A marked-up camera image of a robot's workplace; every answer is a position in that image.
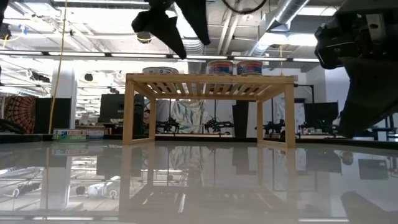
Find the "reflective floor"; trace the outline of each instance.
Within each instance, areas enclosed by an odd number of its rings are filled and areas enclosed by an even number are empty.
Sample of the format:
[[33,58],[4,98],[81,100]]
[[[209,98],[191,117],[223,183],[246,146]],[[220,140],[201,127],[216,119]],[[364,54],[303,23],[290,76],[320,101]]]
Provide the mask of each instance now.
[[397,158],[317,144],[3,144],[0,222],[398,223]]

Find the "ceiling pipe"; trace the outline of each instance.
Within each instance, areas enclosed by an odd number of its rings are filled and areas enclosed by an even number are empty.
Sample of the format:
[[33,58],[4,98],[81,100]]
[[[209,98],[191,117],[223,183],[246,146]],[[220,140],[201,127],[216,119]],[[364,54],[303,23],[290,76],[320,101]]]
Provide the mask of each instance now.
[[[238,2],[236,2],[235,5],[238,5],[238,10],[241,9],[242,3],[243,3],[242,0],[238,0]],[[228,38],[226,39],[226,43],[224,45],[223,54],[227,53],[227,51],[229,49],[229,45],[231,44],[232,37],[233,37],[233,35],[235,33],[235,30],[236,30],[236,26],[237,26],[237,24],[239,22],[239,19],[241,18],[241,16],[239,14],[234,14],[234,16],[235,16],[234,21],[233,21],[233,23],[231,25],[231,29],[229,30],[229,34],[228,34]]]
[[277,9],[263,16],[258,27],[259,39],[248,51],[247,56],[262,56],[268,45],[262,44],[266,39],[266,32],[288,32],[290,23],[310,0],[281,0]]
[[218,47],[217,47],[217,51],[216,51],[217,55],[219,55],[221,53],[221,48],[223,47],[225,35],[226,35],[226,32],[228,31],[229,23],[231,22],[231,18],[232,18],[232,11],[229,9],[227,9],[227,10],[228,11],[227,11],[226,19],[224,21],[223,30],[221,31],[220,41],[218,42]]

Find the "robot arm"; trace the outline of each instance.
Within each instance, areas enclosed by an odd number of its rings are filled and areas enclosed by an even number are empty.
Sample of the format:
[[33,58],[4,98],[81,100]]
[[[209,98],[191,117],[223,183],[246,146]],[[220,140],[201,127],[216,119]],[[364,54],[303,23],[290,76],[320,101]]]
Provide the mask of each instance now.
[[350,79],[340,134],[352,138],[398,111],[398,1],[347,0],[315,37],[321,66],[345,67]]

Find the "wooden frame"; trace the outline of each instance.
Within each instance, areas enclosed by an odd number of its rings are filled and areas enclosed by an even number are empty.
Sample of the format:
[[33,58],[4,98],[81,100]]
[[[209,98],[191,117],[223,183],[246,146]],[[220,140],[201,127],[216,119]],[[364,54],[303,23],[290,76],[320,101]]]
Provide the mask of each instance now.
[[[132,140],[134,91],[150,100],[149,138]],[[263,140],[263,102],[285,93],[286,142]],[[124,99],[123,144],[155,140],[156,99],[246,100],[257,102],[257,142],[272,147],[295,147],[294,78],[260,75],[184,75],[128,73]]]

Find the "cable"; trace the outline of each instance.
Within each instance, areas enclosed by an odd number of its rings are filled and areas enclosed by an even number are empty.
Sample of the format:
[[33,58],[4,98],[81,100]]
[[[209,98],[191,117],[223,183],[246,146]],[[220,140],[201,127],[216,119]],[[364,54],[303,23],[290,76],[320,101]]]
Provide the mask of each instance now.
[[62,40],[61,40],[61,54],[60,54],[60,62],[59,62],[59,65],[58,65],[57,81],[55,82],[54,94],[53,94],[53,96],[52,96],[51,111],[50,111],[49,134],[51,134],[51,129],[52,129],[52,117],[53,117],[54,106],[55,106],[55,97],[56,97],[56,95],[57,95],[58,83],[59,83],[59,80],[60,80],[61,64],[62,64],[64,43],[65,43],[65,25],[66,25],[66,23],[67,23],[67,9],[68,9],[68,0],[65,0],[65,10],[64,10],[64,12],[63,12],[63,27],[62,27]]
[[[52,96],[51,102],[51,112],[50,112],[50,124],[49,124],[49,134],[51,134],[52,129],[52,117],[54,113],[54,106],[55,106],[55,97],[57,95],[58,90],[58,82],[60,80],[60,73],[61,73],[61,64],[62,64],[62,56],[63,56],[63,49],[65,43],[65,25],[67,23],[67,9],[68,9],[68,0],[65,0],[65,9],[63,11],[63,27],[62,27],[62,40],[61,40],[61,54],[60,54],[60,63],[58,65],[58,73],[57,73],[57,81],[55,83],[54,94]],[[50,165],[50,148],[47,148],[47,155],[45,158],[46,162],[46,169],[45,169],[45,221],[47,222],[47,217],[49,214],[49,165]]]
[[20,39],[20,37],[22,37],[22,35],[24,35],[24,29],[22,29],[21,28],[21,34],[19,34],[16,38],[14,38],[14,39],[11,39],[11,40],[7,40],[7,38],[9,37],[9,35],[7,34],[6,35],[6,37],[4,38],[4,43],[2,44],[2,48],[3,49],[5,49],[6,48],[6,44],[8,43],[8,42],[12,42],[12,41],[15,41],[15,40],[17,40],[17,39]]
[[222,0],[224,5],[230,9],[231,11],[240,14],[240,15],[247,15],[247,14],[252,14],[256,11],[258,11],[259,9],[261,9],[267,2],[267,0],[262,0],[262,2],[260,3],[260,5],[258,5],[257,7],[255,7],[254,9],[244,9],[244,10],[236,10],[235,8],[233,8],[231,5],[229,5],[229,3],[227,2],[227,0]]

